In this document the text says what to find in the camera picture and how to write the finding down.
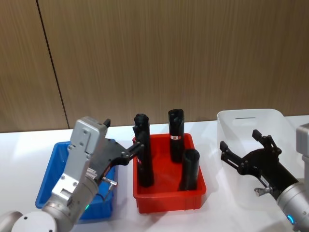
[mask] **clear plastic container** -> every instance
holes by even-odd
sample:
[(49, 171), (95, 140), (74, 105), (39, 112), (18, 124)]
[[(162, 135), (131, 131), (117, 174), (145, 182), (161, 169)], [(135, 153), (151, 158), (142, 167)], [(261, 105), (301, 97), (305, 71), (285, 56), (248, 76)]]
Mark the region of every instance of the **clear plastic container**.
[[(282, 150), (280, 163), (295, 177), (304, 177), (304, 162), (296, 152), (296, 129), (285, 119), (281, 112), (274, 109), (230, 110), (218, 113), (218, 147), (225, 141), (229, 149), (240, 157), (263, 148), (252, 137), (252, 131), (258, 129), (262, 135), (271, 135), (276, 145)], [(270, 194), (257, 197), (254, 188), (263, 185), (253, 176), (239, 175), (238, 172), (223, 162), (227, 180), (234, 198), (240, 206), (251, 210), (278, 209)]]

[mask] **white label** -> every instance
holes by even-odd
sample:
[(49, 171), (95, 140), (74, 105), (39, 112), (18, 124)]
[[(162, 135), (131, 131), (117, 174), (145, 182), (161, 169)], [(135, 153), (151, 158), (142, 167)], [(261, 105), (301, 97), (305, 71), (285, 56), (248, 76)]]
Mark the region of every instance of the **white label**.
[(181, 137), (181, 136), (173, 136), (173, 135), (171, 135), (170, 138), (171, 138), (172, 140), (179, 140), (179, 139), (181, 139), (182, 137)]
[(269, 186), (268, 181), (263, 176), (261, 176), (261, 181), (266, 185), (266, 187)]
[(86, 172), (86, 176), (90, 177), (91, 179), (94, 179), (97, 177), (97, 172), (91, 168), (88, 168)]

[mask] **red bin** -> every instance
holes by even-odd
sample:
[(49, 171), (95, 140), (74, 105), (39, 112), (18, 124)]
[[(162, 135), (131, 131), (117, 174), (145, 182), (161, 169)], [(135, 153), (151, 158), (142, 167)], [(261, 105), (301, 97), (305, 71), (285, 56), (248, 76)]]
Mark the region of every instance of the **red bin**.
[[(144, 188), (139, 185), (137, 158), (133, 160), (133, 196), (141, 214), (173, 210), (199, 209), (206, 185), (199, 168), (197, 189), (178, 191), (182, 164), (173, 163), (169, 154), (169, 134), (150, 135), (154, 185)], [(194, 148), (190, 134), (184, 134), (185, 148)]]

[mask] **table surface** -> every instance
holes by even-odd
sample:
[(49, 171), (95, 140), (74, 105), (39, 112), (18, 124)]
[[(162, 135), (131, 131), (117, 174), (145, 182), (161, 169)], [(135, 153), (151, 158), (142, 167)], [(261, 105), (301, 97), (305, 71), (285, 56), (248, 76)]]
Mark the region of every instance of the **table surface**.
[[(296, 129), (308, 123), (309, 116), (291, 116), (287, 120)], [(168, 133), (168, 124), (151, 125), (151, 134)], [(210, 232), (291, 232), (292, 226), (276, 206), (275, 210), (250, 210), (235, 201), (228, 176), (217, 149), (217, 121), (185, 123), (199, 151), (200, 167), (207, 185), (200, 209), (141, 215), (133, 198), (133, 164), (119, 166), (112, 217), (106, 221), (75, 225), (73, 232), (210, 231)], [(69, 141), (72, 130), (31, 131), (0, 134), (0, 215), (18, 210), (36, 211), (34, 203), (57, 142)], [(132, 126), (110, 127), (108, 138), (124, 147), (132, 144)]]

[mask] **black cylindrical object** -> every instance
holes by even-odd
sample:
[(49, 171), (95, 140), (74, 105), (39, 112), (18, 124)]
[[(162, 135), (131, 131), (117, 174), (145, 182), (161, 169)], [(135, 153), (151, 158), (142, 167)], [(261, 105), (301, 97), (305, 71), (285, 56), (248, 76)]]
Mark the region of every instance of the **black cylindrical object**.
[(154, 184), (154, 172), (150, 150), (149, 118), (145, 114), (137, 114), (133, 127), (136, 142), (144, 145), (144, 149), (137, 154), (139, 185), (149, 187)]
[(179, 190), (197, 189), (197, 176), (199, 169), (199, 152), (195, 149), (187, 149), (183, 153), (183, 171), (179, 184)]
[(181, 163), (184, 142), (184, 114), (182, 109), (174, 109), (169, 111), (169, 145), (170, 157), (173, 162)]

